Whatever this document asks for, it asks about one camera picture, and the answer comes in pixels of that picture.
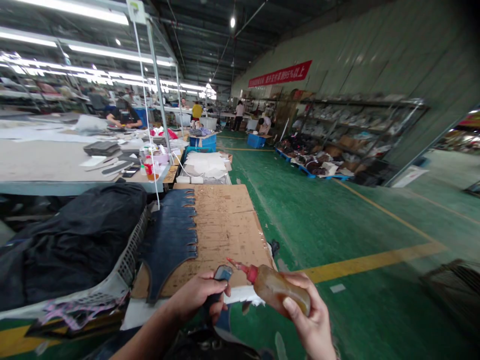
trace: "green floor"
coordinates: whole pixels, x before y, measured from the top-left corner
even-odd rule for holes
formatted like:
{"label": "green floor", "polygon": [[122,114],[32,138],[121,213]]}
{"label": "green floor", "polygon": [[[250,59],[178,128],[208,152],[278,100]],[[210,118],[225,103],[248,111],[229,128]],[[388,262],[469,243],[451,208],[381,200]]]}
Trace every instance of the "green floor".
{"label": "green floor", "polygon": [[[217,149],[233,154],[232,183],[246,184],[267,240],[280,242],[281,269],[297,271],[428,243],[334,181],[308,179],[272,151],[239,150],[251,149],[244,134],[221,133]],[[451,250],[317,284],[343,359],[478,358],[418,281],[439,264],[458,257],[475,260],[480,250],[480,199],[446,185],[445,179],[436,181],[436,176],[432,171],[403,189],[347,183]],[[338,284],[346,290],[332,293],[330,287]],[[268,307],[242,315],[241,306],[235,305],[231,323],[233,333],[257,349],[275,353],[279,333],[288,359],[304,358],[292,324]]]}

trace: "denim fabric piece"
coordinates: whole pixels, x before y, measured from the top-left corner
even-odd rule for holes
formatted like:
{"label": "denim fabric piece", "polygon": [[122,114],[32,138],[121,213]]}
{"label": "denim fabric piece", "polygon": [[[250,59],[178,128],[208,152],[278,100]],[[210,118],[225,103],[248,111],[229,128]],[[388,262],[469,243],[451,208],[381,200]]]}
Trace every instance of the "denim fabric piece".
{"label": "denim fabric piece", "polygon": [[192,217],[197,215],[193,189],[169,190],[160,210],[151,214],[151,223],[139,247],[139,258],[148,269],[150,285],[147,303],[155,304],[173,271],[188,259],[196,259],[197,231]]}

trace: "red nozzle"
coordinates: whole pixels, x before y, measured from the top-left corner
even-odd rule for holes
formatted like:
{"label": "red nozzle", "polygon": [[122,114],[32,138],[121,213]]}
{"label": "red nozzle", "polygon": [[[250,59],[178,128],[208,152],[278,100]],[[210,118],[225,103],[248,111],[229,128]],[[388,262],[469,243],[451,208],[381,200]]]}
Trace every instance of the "red nozzle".
{"label": "red nozzle", "polygon": [[246,274],[246,279],[251,282],[252,284],[255,283],[257,279],[257,275],[259,273],[259,268],[255,265],[246,266],[241,262],[235,261],[232,258],[226,258],[233,266],[235,266],[238,270],[242,270]]}

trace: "white plastic basket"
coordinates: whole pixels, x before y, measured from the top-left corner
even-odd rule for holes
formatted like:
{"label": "white plastic basket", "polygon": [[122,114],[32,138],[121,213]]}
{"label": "white plastic basket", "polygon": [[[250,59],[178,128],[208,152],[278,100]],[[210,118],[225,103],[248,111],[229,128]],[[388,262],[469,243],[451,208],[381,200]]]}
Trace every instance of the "white plastic basket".
{"label": "white plastic basket", "polygon": [[[129,291],[135,276],[135,264],[137,261],[137,248],[144,238],[147,221],[150,212],[147,208],[140,216],[140,221],[133,229],[125,250],[121,253],[112,272],[99,283],[87,290],[74,292],[73,294],[56,298],[54,304],[76,303],[81,305],[96,306],[110,301],[121,299]],[[36,304],[19,307],[0,312],[2,319],[38,319],[44,316],[45,306],[52,300],[45,300]]]}

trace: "red banner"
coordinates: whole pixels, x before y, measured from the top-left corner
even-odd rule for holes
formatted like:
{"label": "red banner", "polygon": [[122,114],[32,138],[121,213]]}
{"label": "red banner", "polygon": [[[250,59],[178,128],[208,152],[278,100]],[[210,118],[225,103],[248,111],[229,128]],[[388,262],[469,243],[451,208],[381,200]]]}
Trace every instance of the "red banner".
{"label": "red banner", "polygon": [[304,80],[307,77],[307,73],[309,72],[311,64],[312,60],[286,67],[262,76],[254,77],[248,82],[248,87],[256,88],[259,86]]}

